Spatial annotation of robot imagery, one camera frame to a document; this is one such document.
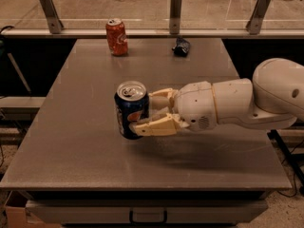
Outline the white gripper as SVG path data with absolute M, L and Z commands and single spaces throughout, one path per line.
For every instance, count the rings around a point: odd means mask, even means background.
M 131 123 L 131 131 L 138 136 L 171 136 L 183 128 L 202 131 L 217 125 L 213 88 L 208 82 L 188 84 L 179 91 L 165 88 L 150 92 L 148 96 L 151 109 L 174 106 L 176 114 L 166 113 L 157 120 L 143 119 Z

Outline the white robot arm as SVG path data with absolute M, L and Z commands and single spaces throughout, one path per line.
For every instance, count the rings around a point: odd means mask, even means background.
M 151 117 L 130 125 L 139 136 L 169 136 L 220 124 L 287 128 L 304 120 L 304 66 L 282 58 L 259 64 L 251 79 L 198 82 L 150 94 Z

